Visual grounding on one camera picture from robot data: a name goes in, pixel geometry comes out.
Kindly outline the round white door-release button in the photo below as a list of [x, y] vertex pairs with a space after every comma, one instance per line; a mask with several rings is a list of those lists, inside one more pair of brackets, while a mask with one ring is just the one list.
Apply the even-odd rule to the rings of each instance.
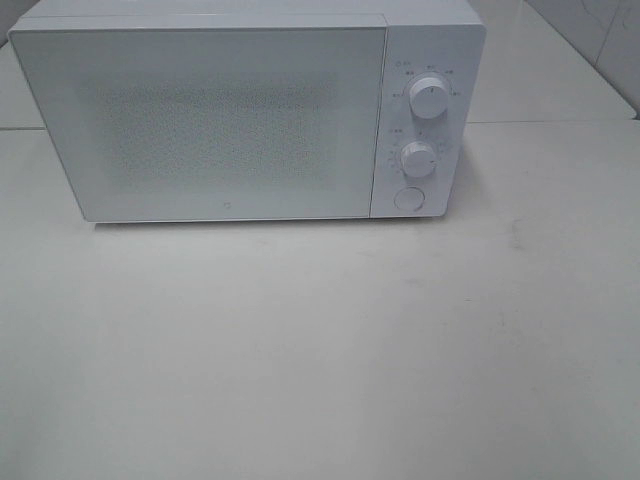
[[406, 187], [394, 197], [395, 206], [405, 212], [418, 212], [424, 206], [425, 194], [417, 187]]

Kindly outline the white microwave knob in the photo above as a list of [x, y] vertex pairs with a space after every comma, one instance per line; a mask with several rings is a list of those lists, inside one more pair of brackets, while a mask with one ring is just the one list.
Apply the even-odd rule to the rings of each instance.
[[451, 88], [443, 76], [425, 73], [411, 80], [406, 93], [412, 114], [422, 120], [431, 120], [448, 109]]
[[437, 162], [438, 154], [429, 143], [411, 142], [400, 151], [401, 169], [410, 178], [424, 178], [431, 175]]

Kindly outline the white microwave door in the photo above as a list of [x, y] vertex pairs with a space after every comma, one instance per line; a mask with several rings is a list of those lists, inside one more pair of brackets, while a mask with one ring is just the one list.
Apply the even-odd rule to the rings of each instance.
[[365, 217], [381, 28], [17, 32], [94, 223]]

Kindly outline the white microwave oven body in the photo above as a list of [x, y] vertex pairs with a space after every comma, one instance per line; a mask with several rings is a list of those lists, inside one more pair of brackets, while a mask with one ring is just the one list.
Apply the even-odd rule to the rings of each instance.
[[[145, 222], [442, 216], [447, 210], [461, 154], [486, 38], [485, 26], [465, 1], [41, 1], [17, 20], [8, 39], [17, 57], [12, 42], [17, 32], [355, 28], [381, 28], [385, 32], [367, 216]], [[27, 82], [18, 57], [17, 61]], [[448, 109], [431, 120], [412, 114], [406, 93], [411, 80], [425, 73], [443, 76], [451, 88]], [[434, 172], [424, 178], [410, 178], [401, 169], [400, 151], [415, 141], [431, 144], [438, 154]], [[395, 206], [395, 195], [406, 187], [424, 192], [425, 202], [420, 211], [405, 212]]]

